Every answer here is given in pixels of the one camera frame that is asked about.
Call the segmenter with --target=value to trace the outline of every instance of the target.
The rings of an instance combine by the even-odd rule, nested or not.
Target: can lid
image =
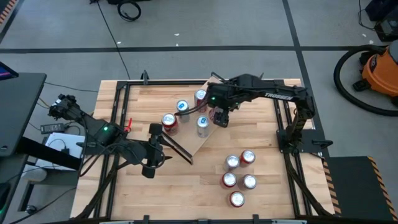
[[[226,158],[226,162],[230,167],[237,167],[239,165],[239,158],[235,155],[229,155]]]
[[[165,125],[172,125],[175,122],[175,116],[173,114],[165,114],[163,116],[162,122]]]
[[[244,196],[241,192],[232,192],[230,199],[231,203],[237,207],[240,207],[244,204]]]
[[[233,186],[236,184],[236,176],[231,172],[227,172],[223,176],[223,181],[227,186]]]
[[[244,185],[245,185],[247,188],[250,188],[250,189],[255,188],[256,185],[257,185],[257,179],[256,179],[256,177],[253,176],[253,175],[246,175],[246,176],[244,176],[243,182],[244,182]]]
[[[243,152],[243,159],[247,162],[253,162],[256,159],[253,151],[245,150]]]
[[[206,116],[200,116],[197,121],[197,125],[201,128],[209,126],[209,119]]]
[[[185,100],[179,100],[177,102],[177,110],[178,111],[185,111],[188,109],[188,103]]]
[[[195,93],[195,96],[198,98],[198,100],[203,100],[205,95],[206,95],[206,91],[205,90],[198,90]]]

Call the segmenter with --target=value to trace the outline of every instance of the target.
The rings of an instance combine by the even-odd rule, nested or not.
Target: red clip
[[[129,125],[124,128],[125,132],[127,132],[127,133],[131,132],[131,123],[132,123],[132,118],[130,118]]]

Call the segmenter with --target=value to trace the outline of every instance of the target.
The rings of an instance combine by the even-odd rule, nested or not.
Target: wooden tabletop
[[[110,120],[116,83],[116,80],[101,82],[95,118]],[[285,79],[285,84],[300,85],[300,80]],[[159,123],[164,113],[174,112],[175,99],[192,97],[199,87],[132,86],[126,119],[132,118],[133,122],[128,138],[148,139],[149,124]],[[120,120],[122,100],[123,93],[116,121]],[[294,108],[295,105],[290,103],[292,112]],[[307,122],[306,127],[312,128],[311,122]],[[141,166],[121,169],[111,218],[142,220],[144,215],[150,215],[151,220],[252,219],[253,214],[258,214],[260,218],[293,218],[287,173],[283,155],[278,150],[276,130],[272,100],[258,98],[251,103],[243,103],[238,111],[229,114],[228,127],[218,128],[194,155],[194,165],[165,148],[165,154],[173,159],[156,170],[154,179],[141,176]],[[227,198],[238,187],[229,190],[221,188],[223,163],[227,155],[239,155],[245,149],[254,151],[256,161],[246,168],[234,170],[234,173],[238,178],[254,174],[258,185],[254,190],[243,192],[246,203],[241,208],[233,208]],[[321,159],[301,154],[301,160],[308,188],[326,210],[334,213]],[[78,215],[96,192],[101,165],[102,158],[79,179],[71,217]],[[298,187],[296,189],[300,211],[304,214],[301,193]],[[105,214],[107,195],[106,192],[102,215]]]

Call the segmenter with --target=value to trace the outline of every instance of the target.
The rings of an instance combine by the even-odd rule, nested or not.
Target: vacuum hose
[[[346,98],[348,101],[350,101],[352,104],[375,114],[383,115],[383,116],[398,116],[398,111],[397,110],[385,110],[381,108],[377,108],[374,106],[371,106],[367,103],[364,103],[363,101],[355,98],[353,95],[351,95],[341,84],[340,80],[340,72],[341,68],[343,67],[344,63],[354,54],[362,51],[373,51],[375,54],[383,54],[386,49],[384,47],[378,47],[375,45],[362,45],[359,47],[356,47],[353,50],[348,51],[345,53],[340,60],[337,62],[337,65],[335,67],[335,71],[333,73],[333,79],[335,81],[335,85],[339,93]]]

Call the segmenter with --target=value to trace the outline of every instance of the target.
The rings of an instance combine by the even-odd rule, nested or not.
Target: yellow and black hazard stripe
[[[0,14],[0,24],[2,24],[7,16],[11,13],[12,8],[15,6],[17,3],[17,0],[10,0],[7,4],[7,6],[4,8],[3,12]]]
[[[394,221],[398,221],[398,217],[397,217],[396,211],[394,210],[394,206],[392,206],[392,202],[391,202],[390,196],[387,193],[386,186],[384,185],[383,179],[381,178],[381,174],[379,172],[379,168],[377,168],[376,161],[374,161],[373,157],[371,157],[371,156],[368,156],[368,159],[371,161],[374,173],[376,174],[377,180],[379,181],[380,188],[383,191],[384,197],[386,198],[386,203],[387,203],[388,207],[390,208],[392,219]]]
[[[335,214],[340,216],[341,209],[338,204],[335,186],[333,185],[333,180],[331,179],[330,169],[329,169],[328,163],[326,161],[323,161],[323,171],[325,171],[326,181],[328,182],[331,202],[333,203],[333,208],[335,210]]]

